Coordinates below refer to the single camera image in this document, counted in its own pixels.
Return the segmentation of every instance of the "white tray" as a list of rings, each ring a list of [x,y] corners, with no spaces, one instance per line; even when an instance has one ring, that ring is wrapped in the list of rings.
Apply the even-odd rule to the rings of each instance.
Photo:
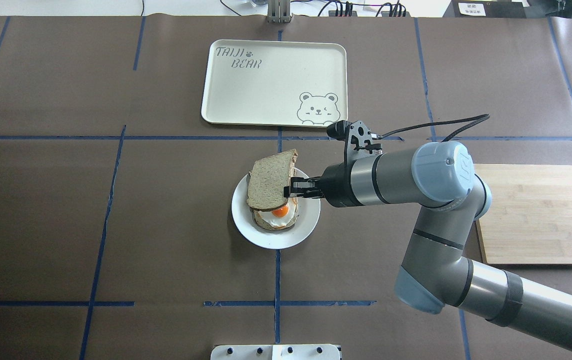
[[[346,50],[336,43],[218,39],[201,116],[213,124],[323,128],[347,120]]]

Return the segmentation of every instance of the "wooden cutting board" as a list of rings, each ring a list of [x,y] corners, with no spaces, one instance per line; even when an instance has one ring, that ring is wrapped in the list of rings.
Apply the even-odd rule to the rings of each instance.
[[[475,164],[492,205],[476,222],[487,264],[572,264],[572,165]]]

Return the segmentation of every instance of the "blue joint cap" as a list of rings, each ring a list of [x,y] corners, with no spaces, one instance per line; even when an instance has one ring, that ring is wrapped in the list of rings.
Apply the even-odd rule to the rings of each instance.
[[[420,312],[439,314],[444,308],[444,303],[415,280],[402,266],[399,267],[395,282],[395,295],[404,304]]]
[[[411,172],[421,193],[442,203],[466,198],[475,180],[473,159],[458,141],[420,146],[412,155]]]

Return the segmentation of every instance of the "whole wheat bread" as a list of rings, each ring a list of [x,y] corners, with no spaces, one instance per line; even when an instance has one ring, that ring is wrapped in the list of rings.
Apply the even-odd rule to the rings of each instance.
[[[297,150],[288,150],[254,162],[248,182],[248,207],[260,212],[270,212],[286,205],[284,187],[290,185],[295,175]]]

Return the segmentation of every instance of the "white plate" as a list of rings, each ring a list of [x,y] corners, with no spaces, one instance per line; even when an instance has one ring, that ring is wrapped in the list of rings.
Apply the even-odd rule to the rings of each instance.
[[[218,39],[208,53],[201,117],[314,128],[347,120],[346,50],[336,43]]]
[[[298,168],[295,168],[295,176],[308,178],[308,175]],[[233,221],[248,241],[266,249],[285,249],[301,243],[313,232],[320,219],[321,202],[318,198],[298,198],[299,218],[286,230],[270,231],[257,226],[253,221],[252,210],[246,202],[249,179],[250,175],[246,175],[240,180],[231,203]]]

